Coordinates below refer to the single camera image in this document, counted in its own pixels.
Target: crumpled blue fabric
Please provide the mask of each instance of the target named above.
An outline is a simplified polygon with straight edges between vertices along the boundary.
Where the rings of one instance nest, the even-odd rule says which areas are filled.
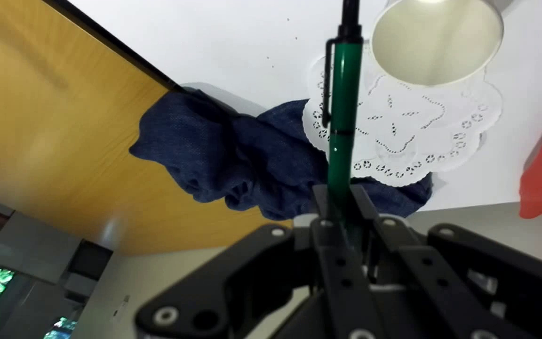
[[[303,132],[307,100],[260,117],[241,115],[201,91],[164,94],[139,123],[130,153],[154,160],[198,202],[224,198],[230,209],[260,207],[273,221],[316,211],[312,185],[326,183],[326,155]],[[405,187],[358,181],[380,213],[412,215],[431,196],[431,177]]]

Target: wooden surface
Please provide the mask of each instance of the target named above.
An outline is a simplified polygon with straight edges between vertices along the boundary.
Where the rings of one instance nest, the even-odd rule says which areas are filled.
[[[228,245],[263,219],[128,155],[166,93],[39,0],[0,0],[0,202],[124,253]]]

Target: black machine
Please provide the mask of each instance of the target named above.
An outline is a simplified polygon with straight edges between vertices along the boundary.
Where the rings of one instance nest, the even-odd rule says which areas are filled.
[[[454,224],[420,236],[352,187],[352,221],[314,189],[310,228],[262,226],[135,315],[139,337],[237,339],[310,296],[277,339],[542,337],[542,262]]]

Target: screw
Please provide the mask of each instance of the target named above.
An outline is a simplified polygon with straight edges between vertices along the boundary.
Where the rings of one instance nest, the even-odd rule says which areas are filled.
[[[476,332],[472,334],[472,339],[499,339],[499,337],[493,335],[491,332],[476,330]]]
[[[440,228],[438,234],[442,234],[444,238],[455,238],[455,232],[450,228]]]
[[[376,339],[376,337],[367,330],[354,330],[350,332],[348,339]]]
[[[397,226],[397,221],[393,221],[393,219],[384,219],[382,224],[393,228],[393,226]]]
[[[280,238],[280,236],[284,236],[286,232],[284,230],[280,230],[280,228],[273,228],[273,238]]]
[[[179,311],[175,307],[162,307],[154,315],[154,324],[171,326],[173,322],[177,322],[177,319],[179,319]]]

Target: white paper doily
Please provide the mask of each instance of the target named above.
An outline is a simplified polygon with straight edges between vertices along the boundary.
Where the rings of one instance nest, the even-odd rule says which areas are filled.
[[[327,155],[329,132],[322,126],[324,59],[310,72],[310,100],[303,111],[309,142]],[[406,187],[429,172],[465,164],[480,147],[480,134],[502,111],[501,93],[486,72],[444,85],[418,87],[390,77],[363,49],[358,130],[352,177],[373,177]]]

